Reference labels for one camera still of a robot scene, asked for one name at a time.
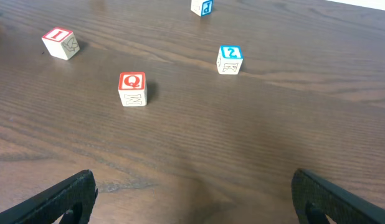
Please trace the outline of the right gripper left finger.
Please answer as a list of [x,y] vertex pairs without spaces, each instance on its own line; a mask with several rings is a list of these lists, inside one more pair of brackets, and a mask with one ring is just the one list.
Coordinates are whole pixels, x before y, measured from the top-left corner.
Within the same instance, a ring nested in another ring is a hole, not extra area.
[[82,170],[43,192],[0,213],[0,223],[61,223],[90,221],[98,195],[92,171]]

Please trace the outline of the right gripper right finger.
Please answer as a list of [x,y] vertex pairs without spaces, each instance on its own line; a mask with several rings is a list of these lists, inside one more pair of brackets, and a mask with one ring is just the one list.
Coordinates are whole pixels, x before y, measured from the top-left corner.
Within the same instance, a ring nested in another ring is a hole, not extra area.
[[297,169],[291,182],[300,224],[385,224],[385,210],[306,169]]

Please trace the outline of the red letter I block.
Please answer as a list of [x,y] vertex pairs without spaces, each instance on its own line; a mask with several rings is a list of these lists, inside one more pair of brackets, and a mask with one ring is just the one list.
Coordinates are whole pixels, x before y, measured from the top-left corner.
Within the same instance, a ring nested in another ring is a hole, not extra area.
[[69,60],[80,50],[74,32],[61,27],[55,27],[43,35],[42,41],[51,56],[63,60]]

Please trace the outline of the blue number 2 block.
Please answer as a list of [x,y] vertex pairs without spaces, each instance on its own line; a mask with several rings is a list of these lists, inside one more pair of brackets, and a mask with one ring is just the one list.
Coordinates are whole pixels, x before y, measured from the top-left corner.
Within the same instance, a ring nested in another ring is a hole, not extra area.
[[238,45],[221,45],[217,56],[217,71],[221,75],[237,75],[244,56]]

